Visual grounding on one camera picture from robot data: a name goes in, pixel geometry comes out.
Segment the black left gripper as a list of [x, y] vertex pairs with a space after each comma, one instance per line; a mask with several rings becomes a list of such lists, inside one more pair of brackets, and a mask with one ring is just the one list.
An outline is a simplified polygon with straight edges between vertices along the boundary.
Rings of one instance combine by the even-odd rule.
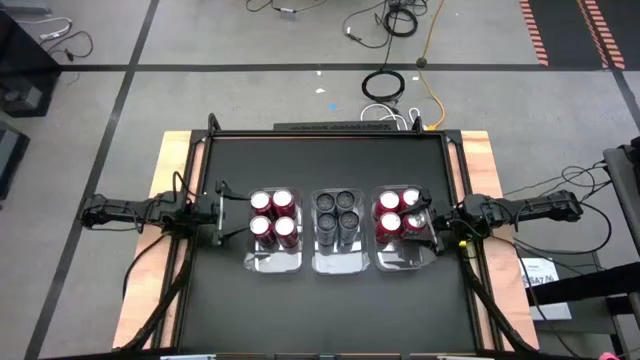
[[199, 245], [225, 245], [236, 235], [248, 230], [248, 227], [239, 227], [222, 232], [223, 198], [234, 201], [250, 200], [248, 196], [234, 192], [224, 180], [215, 182], [213, 195], [201, 194], [197, 200], [200, 224], [197, 226], [196, 238]]

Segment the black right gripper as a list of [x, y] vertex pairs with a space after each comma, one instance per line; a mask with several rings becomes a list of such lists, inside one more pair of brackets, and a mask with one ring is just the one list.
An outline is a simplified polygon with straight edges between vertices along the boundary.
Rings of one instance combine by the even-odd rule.
[[448, 223], [451, 219], [452, 208], [444, 201], [432, 202], [429, 192], [423, 193], [417, 188], [408, 188], [403, 192], [403, 209], [418, 210], [430, 206], [431, 225], [433, 234], [416, 233], [403, 235], [402, 240], [426, 247], [435, 256], [441, 256], [447, 252], [456, 242], [456, 234]]

